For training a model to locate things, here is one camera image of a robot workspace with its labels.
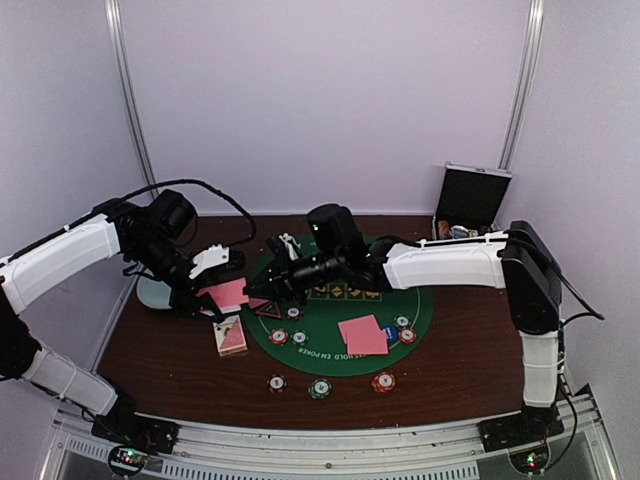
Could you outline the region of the black red triangular dealer marker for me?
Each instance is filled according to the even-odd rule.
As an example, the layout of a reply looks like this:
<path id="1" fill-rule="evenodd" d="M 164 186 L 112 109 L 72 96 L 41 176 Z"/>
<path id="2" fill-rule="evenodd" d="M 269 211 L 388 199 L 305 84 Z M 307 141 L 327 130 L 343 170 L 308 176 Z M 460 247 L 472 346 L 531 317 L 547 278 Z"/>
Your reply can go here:
<path id="1" fill-rule="evenodd" d="M 267 302 L 261 305 L 255 314 L 259 317 L 281 320 L 282 314 L 277 302 Z"/>

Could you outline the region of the dealt card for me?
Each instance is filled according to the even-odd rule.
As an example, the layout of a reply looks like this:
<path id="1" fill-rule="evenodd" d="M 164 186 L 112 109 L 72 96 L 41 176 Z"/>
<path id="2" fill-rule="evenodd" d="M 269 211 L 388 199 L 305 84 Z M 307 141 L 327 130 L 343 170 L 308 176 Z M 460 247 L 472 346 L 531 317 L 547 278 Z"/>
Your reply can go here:
<path id="1" fill-rule="evenodd" d="M 248 301 L 248 306 L 251 309 L 256 309 L 266 303 L 268 303 L 268 300 L 260 299 L 260 298 L 250 298 Z"/>
<path id="2" fill-rule="evenodd" d="M 386 333 L 381 330 L 351 331 L 347 336 L 347 353 L 363 356 L 387 355 Z"/>
<path id="3" fill-rule="evenodd" d="M 341 321 L 338 328 L 345 344 L 349 344 L 350 341 L 358 343 L 361 339 L 373 337 L 380 331 L 374 315 Z"/>

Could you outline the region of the red-backed playing card deck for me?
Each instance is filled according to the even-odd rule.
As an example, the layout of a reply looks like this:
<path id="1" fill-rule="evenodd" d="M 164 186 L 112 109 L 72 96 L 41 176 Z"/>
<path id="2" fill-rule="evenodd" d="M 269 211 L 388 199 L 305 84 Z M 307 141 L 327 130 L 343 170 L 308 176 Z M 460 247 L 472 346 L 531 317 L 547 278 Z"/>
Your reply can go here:
<path id="1" fill-rule="evenodd" d="M 218 285 L 201 289 L 199 296 L 211 297 L 223 314 L 239 311 L 249 302 L 249 297 L 243 293 L 246 279 L 239 278 Z"/>

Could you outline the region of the red black chip stack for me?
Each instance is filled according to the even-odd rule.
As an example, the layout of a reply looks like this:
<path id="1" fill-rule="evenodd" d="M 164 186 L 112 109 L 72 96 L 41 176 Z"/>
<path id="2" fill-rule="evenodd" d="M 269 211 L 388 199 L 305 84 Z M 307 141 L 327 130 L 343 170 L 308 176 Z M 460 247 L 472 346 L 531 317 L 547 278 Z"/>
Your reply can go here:
<path id="1" fill-rule="evenodd" d="M 282 393 L 286 387 L 287 381 L 282 375 L 272 375 L 268 380 L 268 388 L 271 393 Z"/>

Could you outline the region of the green chip stack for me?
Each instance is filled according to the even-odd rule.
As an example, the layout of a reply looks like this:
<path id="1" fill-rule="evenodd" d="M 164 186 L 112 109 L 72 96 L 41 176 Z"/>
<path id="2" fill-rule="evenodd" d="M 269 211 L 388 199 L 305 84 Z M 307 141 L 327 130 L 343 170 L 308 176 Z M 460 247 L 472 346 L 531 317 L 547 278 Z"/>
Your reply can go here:
<path id="1" fill-rule="evenodd" d="M 326 398 L 331 394 L 332 384 L 329 380 L 318 378 L 313 380 L 308 387 L 308 394 L 314 400 Z"/>

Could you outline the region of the blue small blind button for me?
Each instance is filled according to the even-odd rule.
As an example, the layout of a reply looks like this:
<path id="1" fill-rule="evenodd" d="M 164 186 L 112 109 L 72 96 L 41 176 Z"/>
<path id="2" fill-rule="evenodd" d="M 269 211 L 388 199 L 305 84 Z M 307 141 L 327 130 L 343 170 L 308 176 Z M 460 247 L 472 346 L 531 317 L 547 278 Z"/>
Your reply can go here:
<path id="1" fill-rule="evenodd" d="M 398 330 L 393 325 L 386 325 L 382 328 L 382 331 L 386 335 L 387 343 L 389 345 L 394 344 L 398 341 Z"/>

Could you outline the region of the orange chip stack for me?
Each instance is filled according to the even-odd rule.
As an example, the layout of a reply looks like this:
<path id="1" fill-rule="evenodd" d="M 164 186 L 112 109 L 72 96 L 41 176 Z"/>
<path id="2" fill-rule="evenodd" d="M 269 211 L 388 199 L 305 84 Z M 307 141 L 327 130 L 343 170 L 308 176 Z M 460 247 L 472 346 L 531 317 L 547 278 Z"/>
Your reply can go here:
<path id="1" fill-rule="evenodd" d="M 396 387 L 396 378 L 392 373 L 379 372 L 372 379 L 371 386 L 376 393 L 389 393 Z"/>

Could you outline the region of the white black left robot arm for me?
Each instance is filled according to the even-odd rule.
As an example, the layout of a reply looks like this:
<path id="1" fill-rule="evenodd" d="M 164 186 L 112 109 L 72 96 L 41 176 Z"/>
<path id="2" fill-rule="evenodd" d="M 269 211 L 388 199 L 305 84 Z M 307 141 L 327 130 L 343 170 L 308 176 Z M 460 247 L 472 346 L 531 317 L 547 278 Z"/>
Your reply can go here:
<path id="1" fill-rule="evenodd" d="M 120 255 L 170 289 L 169 305 L 190 317 L 222 321 L 210 295 L 213 274 L 230 263 L 229 247 L 212 245 L 189 258 L 174 242 L 195 218 L 179 192 L 163 191 L 147 206 L 112 199 L 89 214 L 1 261 L 1 377 L 27 381 L 96 417 L 123 444 L 137 442 L 144 424 L 122 393 L 34 338 L 20 315 L 44 293 L 85 268 Z"/>

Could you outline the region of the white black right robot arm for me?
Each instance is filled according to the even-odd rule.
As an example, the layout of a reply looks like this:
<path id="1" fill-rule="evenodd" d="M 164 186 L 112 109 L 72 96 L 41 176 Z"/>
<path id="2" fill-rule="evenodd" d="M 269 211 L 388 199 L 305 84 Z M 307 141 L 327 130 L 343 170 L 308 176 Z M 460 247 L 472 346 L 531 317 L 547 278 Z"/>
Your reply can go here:
<path id="1" fill-rule="evenodd" d="M 293 258 L 289 240 L 271 237 L 272 261 L 244 289 L 276 302 L 305 300 L 308 290 L 341 280 L 372 292 L 423 286 L 483 286 L 507 293 L 509 312 L 523 345 L 524 389 L 512 430 L 530 442 L 557 418 L 561 364 L 561 279 L 532 227 L 445 241 L 408 241 L 388 235 L 366 243 L 352 222 L 310 224 L 318 251 Z"/>

